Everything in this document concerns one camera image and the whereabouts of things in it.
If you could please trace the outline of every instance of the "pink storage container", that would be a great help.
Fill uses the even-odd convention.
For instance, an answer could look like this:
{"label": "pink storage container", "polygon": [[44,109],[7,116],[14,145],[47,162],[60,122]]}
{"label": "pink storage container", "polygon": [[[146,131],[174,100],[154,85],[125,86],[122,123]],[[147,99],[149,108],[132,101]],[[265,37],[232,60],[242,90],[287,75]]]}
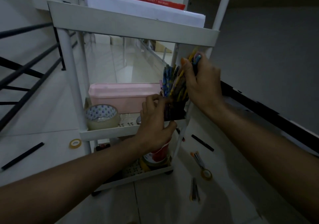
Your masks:
{"label": "pink storage container", "polygon": [[145,98],[159,93],[160,85],[157,83],[92,84],[89,89],[93,105],[115,106],[119,114],[140,112]]}

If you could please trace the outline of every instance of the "hand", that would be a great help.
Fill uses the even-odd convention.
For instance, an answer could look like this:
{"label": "hand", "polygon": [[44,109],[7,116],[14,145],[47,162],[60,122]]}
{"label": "hand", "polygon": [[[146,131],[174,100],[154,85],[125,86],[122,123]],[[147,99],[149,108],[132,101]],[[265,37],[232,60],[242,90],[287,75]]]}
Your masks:
{"label": "hand", "polygon": [[170,100],[160,95],[150,95],[146,97],[146,102],[142,103],[141,125],[135,137],[142,143],[144,154],[161,148],[172,137],[177,124],[170,121],[164,128],[164,108],[165,103]]}
{"label": "hand", "polygon": [[220,86],[220,69],[211,65],[204,53],[195,77],[192,64],[181,59],[190,100],[208,117],[213,118],[225,106]]}

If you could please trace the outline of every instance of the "left hand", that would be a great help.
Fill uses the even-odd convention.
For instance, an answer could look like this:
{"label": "left hand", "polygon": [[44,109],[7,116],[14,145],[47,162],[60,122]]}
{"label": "left hand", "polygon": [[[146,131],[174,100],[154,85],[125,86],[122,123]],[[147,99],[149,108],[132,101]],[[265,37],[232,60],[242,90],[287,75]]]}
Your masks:
{"label": "left hand", "polygon": [[135,137],[143,143],[145,154],[161,148],[172,136],[177,124],[170,121],[164,128],[164,108],[169,99],[158,94],[146,97],[142,103],[141,125]]}

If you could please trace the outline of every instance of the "tiled floor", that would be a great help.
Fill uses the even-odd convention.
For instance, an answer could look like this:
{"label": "tiled floor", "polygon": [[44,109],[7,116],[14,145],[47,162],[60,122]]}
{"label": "tiled floor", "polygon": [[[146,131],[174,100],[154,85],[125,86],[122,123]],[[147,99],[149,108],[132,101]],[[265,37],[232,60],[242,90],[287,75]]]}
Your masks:
{"label": "tiled floor", "polygon": [[[91,83],[158,82],[163,63],[147,50],[89,43],[86,55]],[[79,83],[84,97],[78,48],[74,49]],[[1,132],[0,164],[40,142],[45,145],[1,173],[0,185],[16,181],[84,155],[82,147],[71,150],[79,138],[66,72],[60,66],[32,99]],[[198,144],[191,134],[209,143],[214,152]],[[305,223],[245,160],[224,134],[197,109],[193,111],[186,141],[171,175],[157,175],[89,196],[58,223]],[[207,182],[189,152],[198,150],[213,180]],[[189,201],[191,177],[197,178],[201,204]]]}

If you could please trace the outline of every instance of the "white rolling cart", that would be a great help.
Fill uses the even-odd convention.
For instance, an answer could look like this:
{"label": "white rolling cart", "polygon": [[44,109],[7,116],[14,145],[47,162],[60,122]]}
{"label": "white rolling cart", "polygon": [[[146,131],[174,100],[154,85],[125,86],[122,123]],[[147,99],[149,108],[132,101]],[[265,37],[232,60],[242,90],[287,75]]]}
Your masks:
{"label": "white rolling cart", "polygon": [[[136,124],[136,118],[139,116],[139,113],[122,114],[121,124],[124,125],[124,127],[88,131],[68,30],[207,46],[209,49],[206,51],[206,55],[209,58],[212,48],[216,43],[228,1],[229,0],[221,0],[213,28],[210,30],[79,6],[77,0],[72,0],[72,4],[63,3],[62,0],[48,0],[53,24],[54,27],[57,28],[62,48],[67,69],[67,78],[77,113],[79,133],[83,144],[85,145],[86,154],[91,153],[90,141],[94,141],[96,146],[99,139],[136,134],[139,127]],[[81,39],[80,42],[83,42],[83,35],[78,33],[77,36]],[[87,92],[90,84],[87,74],[84,47],[81,47],[81,54],[82,57],[84,57],[82,69],[84,71],[84,85]],[[172,163],[170,166],[150,172],[137,171],[131,176],[127,176],[121,180],[103,184],[96,191],[172,171],[174,159],[177,156],[182,138],[190,120],[192,106],[191,103],[188,107],[185,119],[176,121],[178,128],[181,129],[181,133],[178,136],[176,149],[173,150],[171,155]]]}

